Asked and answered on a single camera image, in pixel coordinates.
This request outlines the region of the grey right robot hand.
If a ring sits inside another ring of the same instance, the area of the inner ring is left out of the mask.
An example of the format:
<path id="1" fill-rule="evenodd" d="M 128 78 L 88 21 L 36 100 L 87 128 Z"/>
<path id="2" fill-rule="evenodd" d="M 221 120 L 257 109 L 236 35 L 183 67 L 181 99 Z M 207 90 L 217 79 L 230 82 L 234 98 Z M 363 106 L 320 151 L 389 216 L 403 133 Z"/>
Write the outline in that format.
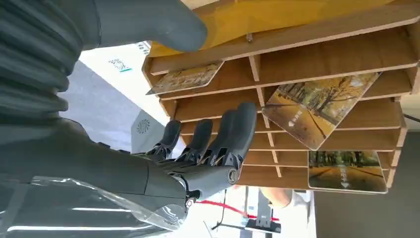
<path id="1" fill-rule="evenodd" d="M 148 152 L 92 141 L 60 116 L 58 94 L 84 50 L 157 41 L 194 52 L 202 20 L 179 0 L 0 3 L 0 235 L 142 238 L 179 229 L 189 204 L 234 185 L 255 133 L 254 103 L 226 111 L 215 140 L 200 121 L 181 156 L 171 120 Z"/>

